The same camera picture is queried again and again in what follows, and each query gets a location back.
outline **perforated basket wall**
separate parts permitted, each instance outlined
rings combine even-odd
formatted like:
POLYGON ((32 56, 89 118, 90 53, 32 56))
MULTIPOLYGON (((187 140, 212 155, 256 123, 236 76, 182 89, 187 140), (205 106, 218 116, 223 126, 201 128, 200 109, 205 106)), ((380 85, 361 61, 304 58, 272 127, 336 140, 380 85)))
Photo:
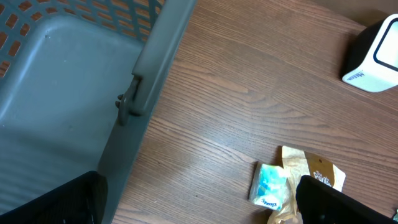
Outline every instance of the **perforated basket wall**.
POLYGON ((37 25, 57 15, 73 16, 145 42, 164 0, 2 0, 0 78, 5 76, 37 25))

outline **plastic bin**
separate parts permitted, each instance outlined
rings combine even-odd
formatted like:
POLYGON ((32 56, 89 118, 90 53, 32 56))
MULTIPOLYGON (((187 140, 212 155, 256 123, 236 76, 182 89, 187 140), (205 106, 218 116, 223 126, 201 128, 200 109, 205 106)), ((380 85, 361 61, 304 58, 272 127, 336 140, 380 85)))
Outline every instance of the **plastic bin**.
POLYGON ((0 2, 0 214, 96 170, 111 222, 194 5, 0 2))

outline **beige packaging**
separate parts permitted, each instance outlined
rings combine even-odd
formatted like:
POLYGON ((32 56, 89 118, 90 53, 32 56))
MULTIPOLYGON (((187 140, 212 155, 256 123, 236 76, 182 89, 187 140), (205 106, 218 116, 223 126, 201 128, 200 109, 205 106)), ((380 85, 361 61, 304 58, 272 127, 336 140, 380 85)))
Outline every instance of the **beige packaging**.
POLYGON ((342 191, 346 174, 330 161, 315 154, 291 147, 282 147, 282 161, 287 173, 287 195, 281 211, 273 211, 267 224, 280 224, 297 218, 296 188, 303 175, 310 175, 324 184, 342 191))

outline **wooden table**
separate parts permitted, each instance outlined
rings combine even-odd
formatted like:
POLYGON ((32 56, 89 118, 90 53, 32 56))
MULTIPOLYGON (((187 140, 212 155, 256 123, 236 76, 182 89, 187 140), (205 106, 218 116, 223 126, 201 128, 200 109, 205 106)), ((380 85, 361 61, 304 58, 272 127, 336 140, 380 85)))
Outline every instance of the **wooden table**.
POLYGON ((283 145, 328 158, 346 195, 392 216, 398 88, 340 78, 363 29, 309 0, 198 0, 114 222, 266 223, 252 172, 283 145))

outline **blue and white package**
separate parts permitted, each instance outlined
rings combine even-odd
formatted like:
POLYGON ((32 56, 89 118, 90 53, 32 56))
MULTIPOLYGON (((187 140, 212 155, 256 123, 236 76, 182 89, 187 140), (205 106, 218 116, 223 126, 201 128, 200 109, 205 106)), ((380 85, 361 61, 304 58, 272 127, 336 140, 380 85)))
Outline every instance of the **blue and white package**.
POLYGON ((259 162, 254 173, 249 200, 255 205, 273 210, 282 209, 286 178, 283 168, 259 162))

